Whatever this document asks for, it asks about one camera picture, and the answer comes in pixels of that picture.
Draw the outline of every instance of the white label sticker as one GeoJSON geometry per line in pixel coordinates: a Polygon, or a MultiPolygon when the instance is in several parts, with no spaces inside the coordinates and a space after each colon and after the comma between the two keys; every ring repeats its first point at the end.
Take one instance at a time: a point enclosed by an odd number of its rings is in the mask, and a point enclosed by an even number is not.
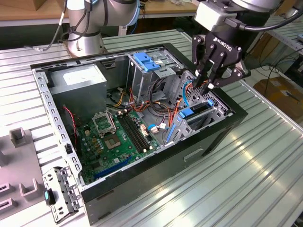
{"type": "Polygon", "coordinates": [[[287,90],[283,90],[283,91],[281,91],[281,92],[282,92],[282,94],[285,95],[285,96],[289,96],[288,93],[289,93],[289,94],[292,94],[292,93],[290,93],[290,92],[287,91],[287,90]]]}
{"type": "Polygon", "coordinates": [[[279,81],[276,81],[276,80],[271,81],[271,83],[272,83],[274,86],[276,86],[276,87],[281,86],[281,84],[279,83],[279,81]]]}
{"type": "Polygon", "coordinates": [[[63,78],[67,85],[73,85],[95,79],[97,77],[96,73],[95,68],[88,68],[76,72],[65,73],[63,78]]]}
{"type": "Polygon", "coordinates": [[[159,65],[159,64],[162,64],[163,62],[161,60],[159,60],[159,61],[155,61],[155,63],[159,65]]]}
{"type": "Polygon", "coordinates": [[[159,127],[160,127],[161,129],[165,129],[165,126],[166,126],[165,123],[161,123],[161,124],[159,125],[159,127]]]}

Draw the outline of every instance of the motherboard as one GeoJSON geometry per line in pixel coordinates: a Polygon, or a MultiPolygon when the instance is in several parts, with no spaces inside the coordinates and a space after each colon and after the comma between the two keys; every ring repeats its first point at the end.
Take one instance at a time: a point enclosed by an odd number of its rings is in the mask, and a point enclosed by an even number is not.
{"type": "Polygon", "coordinates": [[[84,182],[92,183],[160,149],[146,128],[133,110],[120,115],[101,113],[78,127],[84,182]]]}

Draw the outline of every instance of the gray plastic block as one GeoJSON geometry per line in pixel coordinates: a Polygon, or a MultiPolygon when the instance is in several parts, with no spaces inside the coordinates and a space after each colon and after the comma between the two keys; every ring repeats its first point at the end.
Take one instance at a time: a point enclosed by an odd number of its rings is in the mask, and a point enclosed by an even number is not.
{"type": "Polygon", "coordinates": [[[9,131],[9,138],[15,148],[24,146],[27,143],[26,136],[22,128],[9,131]]]}
{"type": "Polygon", "coordinates": [[[18,128],[0,137],[0,150],[6,163],[0,168],[1,220],[43,201],[44,184],[29,130],[18,128]]]}
{"type": "Polygon", "coordinates": [[[3,167],[7,164],[7,158],[5,157],[5,155],[1,152],[0,150],[0,167],[3,167]]]}
{"type": "Polygon", "coordinates": [[[19,184],[20,194],[26,201],[34,200],[41,195],[41,186],[37,183],[37,180],[33,178],[34,189],[25,187],[22,183],[19,184]]]}
{"type": "Polygon", "coordinates": [[[4,183],[0,185],[0,196],[4,196],[8,193],[11,193],[15,190],[13,186],[11,186],[9,183],[4,183]]]}
{"type": "Polygon", "coordinates": [[[11,198],[0,202],[0,214],[16,208],[18,204],[11,198]]]}

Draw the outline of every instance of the ram slot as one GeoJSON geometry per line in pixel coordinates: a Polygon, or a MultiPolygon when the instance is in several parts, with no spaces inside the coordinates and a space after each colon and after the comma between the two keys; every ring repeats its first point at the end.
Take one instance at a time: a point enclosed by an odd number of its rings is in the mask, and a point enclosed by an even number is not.
{"type": "Polygon", "coordinates": [[[143,135],[141,135],[141,133],[135,127],[133,121],[129,116],[119,116],[118,120],[139,153],[142,153],[144,149],[148,148],[148,144],[143,138],[143,135]]]}

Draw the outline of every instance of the slotted aluminum surface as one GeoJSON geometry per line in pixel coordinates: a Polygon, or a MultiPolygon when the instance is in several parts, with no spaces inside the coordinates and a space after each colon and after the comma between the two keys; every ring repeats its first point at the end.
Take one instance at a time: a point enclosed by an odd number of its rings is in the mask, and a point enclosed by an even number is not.
{"type": "MultiPolygon", "coordinates": [[[[285,20],[283,17],[271,17],[266,26],[277,24],[281,21],[285,20]]],[[[281,28],[267,31],[268,34],[275,37],[279,41],[283,42],[288,47],[297,51],[300,50],[299,53],[303,54],[303,42],[297,39],[299,34],[303,34],[303,18],[300,17],[296,21],[285,25],[281,28]]]]}
{"type": "MultiPolygon", "coordinates": [[[[105,39],[109,51],[167,42],[191,59],[191,38],[176,30],[105,39]]],[[[43,173],[64,161],[29,64],[63,58],[62,45],[0,51],[0,134],[30,129],[43,173]]],[[[94,226],[291,226],[303,210],[302,129],[244,82],[224,91],[249,113],[243,123],[213,153],[94,226]]],[[[0,221],[21,225],[52,226],[45,202],[0,221]]],[[[60,226],[88,226],[84,210],[60,226]]]]}

